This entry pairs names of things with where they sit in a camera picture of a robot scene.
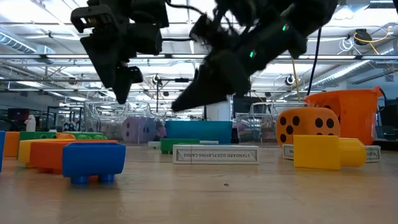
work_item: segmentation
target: black dot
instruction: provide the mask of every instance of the black dot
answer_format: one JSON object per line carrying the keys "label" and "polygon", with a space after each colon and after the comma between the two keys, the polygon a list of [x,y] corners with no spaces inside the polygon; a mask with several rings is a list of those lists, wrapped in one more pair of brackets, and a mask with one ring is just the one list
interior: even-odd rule
{"label": "black dot", "polygon": [[291,127],[290,125],[286,127],[286,132],[287,134],[293,134],[293,127]]}
{"label": "black dot", "polygon": [[329,119],[326,121],[326,125],[328,126],[328,128],[332,128],[332,127],[335,126],[335,122],[334,122],[331,118],[329,118]]}
{"label": "black dot", "polygon": [[293,117],[293,124],[294,124],[294,126],[297,126],[300,124],[300,118],[298,116]]}
{"label": "black dot", "polygon": [[286,142],[286,135],[281,134],[281,135],[280,135],[280,141],[283,142],[283,143],[285,143],[285,142]]}
{"label": "black dot", "polygon": [[315,126],[316,126],[317,128],[322,128],[322,126],[323,126],[323,121],[322,121],[322,119],[317,118],[317,119],[315,120]]}
{"label": "black dot", "polygon": [[285,125],[286,124],[286,118],[285,117],[281,117],[279,122],[280,122],[281,125]]}

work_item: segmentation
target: yellow toy block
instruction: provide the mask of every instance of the yellow toy block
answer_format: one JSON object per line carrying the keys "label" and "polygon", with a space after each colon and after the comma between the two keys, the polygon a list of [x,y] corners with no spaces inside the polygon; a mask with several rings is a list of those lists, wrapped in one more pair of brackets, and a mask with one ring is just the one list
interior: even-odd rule
{"label": "yellow toy block", "polygon": [[365,146],[358,139],[295,135],[293,147],[294,167],[340,170],[366,162]]}
{"label": "yellow toy block", "polygon": [[25,164],[26,168],[30,168],[30,144],[32,142],[47,142],[47,141],[73,141],[74,139],[33,139],[22,140],[19,142],[18,161]]}

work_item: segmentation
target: table surface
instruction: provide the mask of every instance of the table surface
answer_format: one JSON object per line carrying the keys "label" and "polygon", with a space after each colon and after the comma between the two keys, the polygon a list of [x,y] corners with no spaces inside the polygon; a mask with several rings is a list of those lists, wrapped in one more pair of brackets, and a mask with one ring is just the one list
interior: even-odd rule
{"label": "table surface", "polygon": [[263,148],[258,166],[173,165],[129,146],[113,184],[71,186],[5,158],[0,223],[398,223],[398,152],[341,171],[294,169]]}

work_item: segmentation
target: ceiling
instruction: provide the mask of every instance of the ceiling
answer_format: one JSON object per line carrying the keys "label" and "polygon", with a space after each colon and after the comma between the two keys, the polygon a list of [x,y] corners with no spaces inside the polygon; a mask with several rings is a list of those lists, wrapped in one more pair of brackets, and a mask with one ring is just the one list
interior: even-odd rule
{"label": "ceiling", "polygon": [[[44,45],[51,48],[54,54],[81,55],[86,54],[84,48],[80,44],[79,38],[88,35],[90,32],[85,31],[79,34],[74,26],[70,23],[71,11],[77,7],[86,6],[85,0],[45,0],[42,4],[45,9],[34,3],[35,0],[2,0],[0,1],[0,31],[5,30],[8,34],[12,34],[18,40],[31,46]],[[199,8],[201,11],[209,12],[215,7],[213,0],[173,0],[174,4],[189,4]],[[370,4],[370,0],[363,1],[362,4]],[[175,9],[167,6],[170,27],[162,29],[162,37],[168,38],[187,38],[190,28],[198,19],[199,14],[186,9]],[[228,14],[229,19],[234,22],[233,16]],[[322,29],[322,38],[320,43],[320,55],[375,55],[375,51],[368,44],[366,46],[358,46],[351,44],[351,40],[344,40],[348,34],[353,35],[356,29],[367,29],[374,40],[387,37],[379,42],[375,42],[376,49],[386,45],[388,42],[396,38],[398,26],[398,14],[395,9],[368,7],[351,14],[342,14],[338,11],[335,17]],[[240,29],[237,23],[233,23],[234,27]],[[315,54],[315,46],[317,44],[317,32],[308,37],[308,55]],[[153,90],[152,77],[158,74],[162,78],[192,78],[195,67],[199,66],[203,55],[207,54],[206,48],[200,44],[193,42],[164,42],[162,54],[182,54],[181,58],[158,59],[154,57],[137,58],[132,64],[138,65],[146,77],[146,81],[141,84],[134,84],[129,100],[146,100],[151,103],[151,107],[155,106],[154,91],[146,93],[139,90]],[[0,54],[21,54],[21,52],[10,47],[0,44]],[[68,79],[76,77],[77,79],[98,79],[95,69],[87,59],[70,59],[57,58],[53,65],[40,63],[36,60],[2,59],[6,61],[3,68],[8,69],[10,66],[25,69],[14,70],[15,76],[7,76],[0,73],[3,78],[16,78],[20,76],[23,79]],[[338,67],[340,64],[350,64],[354,62],[342,60],[329,60],[320,62],[317,66],[315,77]],[[300,86],[308,83],[312,60],[298,61],[295,69],[300,80]],[[252,76],[252,88],[254,90],[290,90],[286,87],[285,78],[293,74],[293,66],[290,60],[278,61],[270,63],[263,71],[257,72]],[[367,74],[359,74],[356,78],[361,78]],[[78,82],[71,85],[68,82],[52,82],[42,83],[42,86],[27,86],[20,83],[13,83],[13,88],[50,88],[50,89],[66,89],[66,90],[89,90],[93,88],[101,88],[101,83]],[[175,99],[179,90],[186,87],[187,83],[170,82],[163,87],[162,90],[170,90],[169,96],[160,95],[162,101],[162,110],[168,110],[169,104]],[[322,90],[323,86],[318,86],[316,90]],[[69,96],[75,92],[61,92],[62,96]],[[87,94],[88,92],[78,93],[79,97],[87,98],[87,96],[104,97],[96,92]],[[112,92],[104,91],[105,97],[109,100],[114,98]],[[275,93],[274,99],[278,99],[281,93]]]}

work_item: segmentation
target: blue plastic block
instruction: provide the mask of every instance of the blue plastic block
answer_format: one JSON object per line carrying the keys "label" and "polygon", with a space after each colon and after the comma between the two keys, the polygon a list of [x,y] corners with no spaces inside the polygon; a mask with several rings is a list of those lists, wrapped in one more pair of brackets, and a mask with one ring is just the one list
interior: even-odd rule
{"label": "blue plastic block", "polygon": [[63,148],[62,174],[72,184],[85,184],[89,176],[112,182],[123,171],[126,146],[115,142],[75,142]]}
{"label": "blue plastic block", "polygon": [[0,131],[0,172],[2,169],[2,155],[4,152],[4,143],[6,142],[6,132]]}
{"label": "blue plastic block", "polygon": [[231,144],[232,121],[166,121],[167,138]]}

